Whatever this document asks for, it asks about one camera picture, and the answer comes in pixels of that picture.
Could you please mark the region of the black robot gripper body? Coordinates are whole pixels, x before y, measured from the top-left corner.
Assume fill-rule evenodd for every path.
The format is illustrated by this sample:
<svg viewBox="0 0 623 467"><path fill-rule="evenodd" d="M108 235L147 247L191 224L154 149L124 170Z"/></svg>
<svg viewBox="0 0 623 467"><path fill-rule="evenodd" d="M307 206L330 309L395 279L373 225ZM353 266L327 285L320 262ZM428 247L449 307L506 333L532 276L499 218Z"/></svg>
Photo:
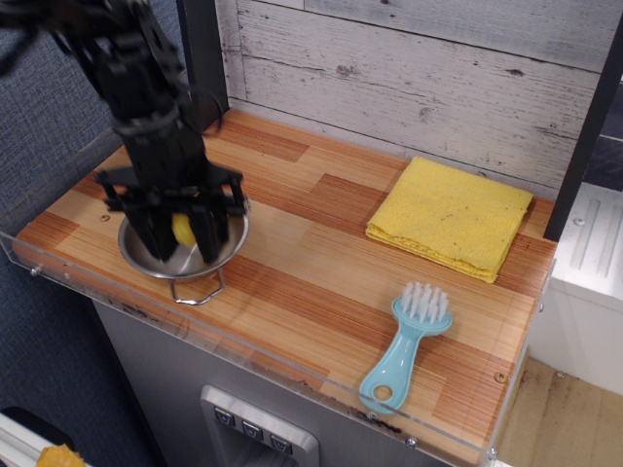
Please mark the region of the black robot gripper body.
<svg viewBox="0 0 623 467"><path fill-rule="evenodd" d="M210 162L202 133L179 117L115 119L130 165L103 169L95 181L113 211L128 216L246 212L239 172Z"/></svg>

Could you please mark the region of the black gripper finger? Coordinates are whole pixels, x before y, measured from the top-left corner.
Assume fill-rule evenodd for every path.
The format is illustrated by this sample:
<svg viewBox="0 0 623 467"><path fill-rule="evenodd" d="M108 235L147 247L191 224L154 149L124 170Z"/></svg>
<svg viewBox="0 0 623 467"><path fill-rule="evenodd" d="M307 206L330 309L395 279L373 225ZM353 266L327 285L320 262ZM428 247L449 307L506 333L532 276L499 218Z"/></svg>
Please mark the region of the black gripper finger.
<svg viewBox="0 0 623 467"><path fill-rule="evenodd" d="M151 256L166 262L173 255L177 240L172 229L172 214L157 208L126 212L126 217Z"/></svg>
<svg viewBox="0 0 623 467"><path fill-rule="evenodd" d="M193 205L189 220L203 261L214 262L229 239L227 210L220 204Z"/></svg>

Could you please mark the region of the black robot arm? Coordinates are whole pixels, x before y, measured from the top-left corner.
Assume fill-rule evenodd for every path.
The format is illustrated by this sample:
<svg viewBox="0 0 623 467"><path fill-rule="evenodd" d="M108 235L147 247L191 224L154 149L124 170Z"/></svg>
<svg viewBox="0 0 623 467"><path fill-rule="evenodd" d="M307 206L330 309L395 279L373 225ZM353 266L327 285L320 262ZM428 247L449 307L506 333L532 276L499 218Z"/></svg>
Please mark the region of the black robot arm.
<svg viewBox="0 0 623 467"><path fill-rule="evenodd" d="M142 244L167 261L184 214L205 262L229 238L228 221L246 211L239 172L210 162L176 47L146 1L4 1L1 25L22 32L1 59L8 74L42 31L73 56L112 114L129 167L95 180L112 211L125 213Z"/></svg>

